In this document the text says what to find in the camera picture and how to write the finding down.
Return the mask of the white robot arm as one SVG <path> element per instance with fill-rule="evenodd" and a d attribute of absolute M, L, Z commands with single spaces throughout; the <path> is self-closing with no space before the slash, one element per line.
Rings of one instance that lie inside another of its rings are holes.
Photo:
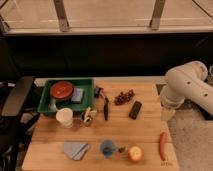
<path fill-rule="evenodd" d="M 178 109 L 186 99 L 199 106 L 203 117 L 213 121 L 213 86 L 205 82 L 206 65 L 191 61 L 169 69 L 165 74 L 166 85 L 160 92 L 160 101 L 167 109 Z"/>

